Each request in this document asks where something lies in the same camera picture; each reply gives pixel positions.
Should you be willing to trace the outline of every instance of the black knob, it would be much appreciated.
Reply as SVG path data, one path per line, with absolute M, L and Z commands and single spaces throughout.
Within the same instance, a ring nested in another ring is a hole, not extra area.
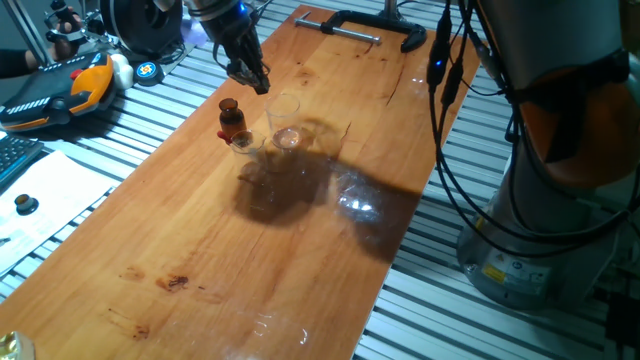
M 27 194 L 18 195 L 14 202 L 16 204 L 16 212 L 22 216 L 33 213 L 40 205 L 38 200 Z

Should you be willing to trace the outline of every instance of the black cord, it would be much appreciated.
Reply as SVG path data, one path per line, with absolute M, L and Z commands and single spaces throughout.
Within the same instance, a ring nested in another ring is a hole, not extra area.
M 467 224 L 467 226 L 469 226 L 471 229 L 473 229 L 473 231 L 483 241 L 485 241 L 487 244 L 491 245 L 493 248 L 504 252 L 505 254 L 509 254 L 509 255 L 517 256 L 517 257 L 532 258 L 532 259 L 546 258 L 546 257 L 552 257 L 552 256 L 556 256 L 556 255 L 561 255 L 561 254 L 576 250 L 576 249 L 578 249 L 579 247 L 582 246 L 582 245 L 577 245 L 577 246 L 567 247 L 567 248 L 554 250 L 554 251 L 550 251 L 550 252 L 545 252 L 545 253 L 536 253 L 536 254 L 519 253 L 519 252 L 512 251 L 512 250 L 509 250 L 509 249 L 507 249 L 505 247 L 502 247 L 502 246 L 498 245 L 497 243 L 495 243 L 494 241 L 489 239 L 478 227 L 476 227 L 476 225 L 471 220 L 469 220 L 467 215 L 464 213 L 464 211 L 458 205 L 456 199 L 453 197 L 453 194 L 451 193 L 451 189 L 447 185 L 446 180 L 444 178 L 443 167 L 445 169 L 447 169 L 448 166 L 446 165 L 446 160 L 444 158 L 444 154 L 442 153 L 442 146 L 441 146 L 443 128 L 438 129 L 437 123 L 436 123 L 435 91 L 429 91 L 429 104 L 430 104 L 429 108 L 430 108 L 430 113 L 431 113 L 431 127 L 432 127 L 432 131 L 433 131 L 433 134 L 434 134 L 433 135 L 434 142 L 435 142 L 435 145 L 436 145 L 436 168 L 437 168 L 437 171 L 438 171 L 438 176 L 440 177 L 440 182 L 442 183 L 442 187 L 443 187 L 445 193 L 447 194 L 447 197 L 449 198 L 449 201 L 451 202 L 451 205 L 453 205 L 453 207 L 456 210 L 456 212 L 458 213 L 458 215 L 460 215 L 460 217 Z M 443 112 L 441 114 L 441 116 L 442 116 L 442 118 L 440 119 L 441 123 L 444 123 L 443 119 L 446 116 L 446 110 L 447 109 L 443 109 Z M 449 175 L 451 177 L 453 174 L 451 174 L 450 170 L 449 170 L 449 171 L 447 171 L 447 175 Z
M 472 11 L 472 4 L 473 2 L 470 3 L 470 8 L 469 11 Z M 470 23 L 469 23 L 469 17 L 466 15 L 465 10 L 464 10 L 464 3 L 460 4 L 460 11 L 463 15 L 463 19 L 465 20 L 466 23 L 466 27 L 465 27 L 465 34 L 468 33 L 468 31 L 470 30 Z M 466 41 L 466 36 L 463 37 L 463 44 Z M 458 64 L 454 64 L 454 68 L 455 66 L 461 66 L 461 63 Z M 432 86 L 430 86 L 430 93 L 434 93 L 435 94 L 435 88 L 436 88 L 437 84 L 434 84 Z M 451 89 L 454 89 L 455 92 L 457 92 L 457 87 L 456 86 L 448 86 Z M 453 94 L 454 96 L 451 96 L 451 93 L 447 94 L 446 98 L 447 99 L 452 99 L 455 98 L 455 93 Z M 452 100 L 448 103 L 445 103 L 443 100 L 443 118 L 441 118 L 440 122 L 441 124 L 444 124 L 444 117 L 446 116 L 446 111 L 449 107 L 449 105 L 451 104 Z M 441 180 L 442 180 L 442 186 L 445 189 L 445 191 L 447 193 L 450 192 L 450 189 L 448 187 L 448 184 L 446 183 L 446 181 L 444 180 L 444 176 L 442 175 L 442 169 L 444 168 L 444 171 L 447 173 L 448 177 L 451 179 L 451 182 L 454 184 L 456 190 L 460 193 L 460 195 L 464 198 L 464 200 L 480 215 L 482 216 L 484 219 L 486 219 L 489 223 L 491 223 L 493 226 L 495 226 L 496 228 L 498 228 L 499 230 L 514 236 L 516 238 L 519 238 L 521 240 L 525 240 L 525 241 L 529 241 L 529 242 L 534 242 L 534 243 L 547 243 L 547 244 L 553 244 L 553 245 L 558 245 L 560 241 L 578 241 L 578 243 L 574 246 L 570 246 L 564 249 L 560 249 L 557 251 L 553 251 L 553 252 L 549 252 L 549 253 L 544 253 L 544 254 L 520 254 L 520 256 L 528 256 L 528 257 L 532 257 L 532 256 L 536 256 L 536 257 L 546 257 L 546 256 L 554 256 L 554 255 L 558 255 L 558 254 L 562 254 L 568 251 L 573 251 L 579 247 L 582 247 L 584 245 L 587 244 L 587 242 L 582 241 L 583 238 L 587 235 L 592 235 L 593 238 L 597 238 L 596 233 L 597 234 L 601 234 L 604 233 L 606 231 L 609 231 L 610 228 L 612 228 L 614 225 L 617 225 L 617 222 L 620 220 L 624 220 L 624 218 L 630 214 L 631 212 L 635 211 L 635 209 L 638 208 L 638 206 L 640 206 L 640 197 L 634 199 L 629 208 L 626 209 L 625 211 L 622 212 L 618 212 L 616 215 L 614 215 L 609 221 L 594 227 L 592 229 L 588 229 L 585 231 L 579 231 L 579 232 L 571 232 L 571 233 L 560 233 L 560 234 L 536 234 L 534 236 L 529 235 L 529 234 L 522 234 L 522 233 L 518 233 L 516 231 L 513 231 L 512 229 L 509 229 L 505 226 L 503 226 L 502 224 L 500 224 L 499 222 L 497 222 L 495 219 L 493 219 L 492 217 L 490 217 L 489 215 L 487 215 L 479 206 L 477 206 L 475 204 L 475 202 L 473 200 L 471 200 L 471 198 L 469 198 L 469 196 L 466 194 L 466 192 L 462 189 L 462 187 L 460 186 L 460 184 L 457 182 L 457 180 L 455 179 L 455 176 L 453 175 L 453 173 L 451 172 L 451 170 L 449 169 L 446 161 L 444 160 L 444 155 L 442 154 L 441 151 L 441 145 L 440 145 L 440 140 L 441 140 L 441 134 L 438 134 L 438 125 L 436 123 L 436 116 L 435 116 L 435 99 L 434 96 L 430 96 L 430 107 L 432 108 L 431 110 L 433 111 L 432 113 L 432 126 L 434 128 L 434 131 L 436 132 L 434 134 L 435 140 L 436 140 L 436 159 L 438 162 L 438 169 L 439 169 L 439 174 L 441 175 Z M 464 214 L 462 213 L 461 209 L 459 209 L 459 207 L 457 206 L 457 203 L 455 203 L 455 199 L 453 199 L 453 196 L 449 196 L 450 200 L 452 201 L 452 204 L 456 207 L 456 210 L 458 211 L 458 213 L 465 219 L 465 222 L 467 222 L 467 225 L 474 227 L 470 221 L 468 221 L 468 219 L 466 219 L 466 217 L 464 216 Z M 486 238 L 486 236 L 484 236 L 484 234 L 479 234 L 484 240 L 488 240 Z
M 401 2 L 400 4 L 398 4 L 397 6 L 404 5 L 404 4 L 407 4 L 407 3 L 410 3 L 410 2 L 416 2 L 416 1 L 411 1 L 411 0 L 409 0 L 409 1 L 403 1 L 403 2 Z M 471 12 L 471 11 L 469 11 L 469 12 L 467 13 L 467 16 L 469 17 L 469 19 L 471 18 L 471 14 L 473 14 L 473 12 Z M 465 24 L 465 23 L 466 23 L 466 21 L 465 21 L 465 18 L 463 17 L 463 18 L 462 18 L 462 21 L 460 21 L 460 26 L 458 26 L 458 31 L 456 31 L 455 35 L 453 35 L 453 40 L 451 40 L 451 45 L 453 45 L 453 43 L 454 43 L 454 42 L 456 41 L 456 39 L 458 38 L 458 35 L 460 34 L 460 30 L 462 30 L 462 27 L 464 26 L 464 24 Z M 449 61 L 450 61 L 450 62 L 451 62 L 451 64 L 453 65 L 453 57 L 451 57 L 451 53 L 449 53 Z M 466 87 L 467 87 L 467 89 L 469 89 L 469 90 L 473 91 L 475 94 L 480 95 L 480 96 L 496 96 L 496 95 L 502 95 L 502 94 L 504 94 L 504 91 L 503 91 L 503 90 L 498 90 L 498 91 L 493 92 L 493 93 L 483 93 L 483 92 L 480 92 L 480 91 L 476 90 L 473 86 L 469 85 L 469 83 L 468 83 L 465 79 L 462 79 L 462 83 L 464 84 L 464 86 L 466 86 Z
M 398 3 L 398 4 L 396 5 L 396 7 L 398 8 L 398 7 L 401 7 L 401 6 L 406 5 L 406 4 L 408 4 L 408 3 L 415 3 L 415 4 L 418 4 L 419 2 L 418 2 L 418 1 L 415 1 L 415 0 L 406 0 L 406 1 L 403 1 L 403 2 Z
M 631 191 L 631 199 L 638 196 L 638 187 L 640 187 L 640 166 L 636 168 L 636 177 L 633 183 L 633 190 Z

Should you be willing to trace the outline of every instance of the wooden tabletop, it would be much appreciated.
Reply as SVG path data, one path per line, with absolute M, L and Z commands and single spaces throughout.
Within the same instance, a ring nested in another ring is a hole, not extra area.
M 313 136 L 304 174 L 237 178 L 218 102 L 266 134 L 266 97 L 226 81 L 0 305 L 0 334 L 26 334 L 38 360 L 351 356 L 434 166 L 435 34 L 402 54 L 402 34 L 345 25 L 378 47 L 295 28 L 310 10 L 331 15 L 301 6 L 263 45 L 270 95 L 298 96 Z

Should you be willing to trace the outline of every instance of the amber glass bottle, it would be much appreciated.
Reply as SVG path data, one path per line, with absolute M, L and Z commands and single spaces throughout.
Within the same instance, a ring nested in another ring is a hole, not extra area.
M 247 130 L 242 110 L 238 109 L 238 102 L 234 99 L 220 101 L 220 126 L 222 132 L 231 139 L 239 131 Z

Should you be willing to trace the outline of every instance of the keyboard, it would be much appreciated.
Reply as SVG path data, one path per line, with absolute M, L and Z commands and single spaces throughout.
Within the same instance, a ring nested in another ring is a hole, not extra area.
M 39 141 L 10 136 L 0 139 L 0 189 L 7 187 L 31 163 L 43 146 Z

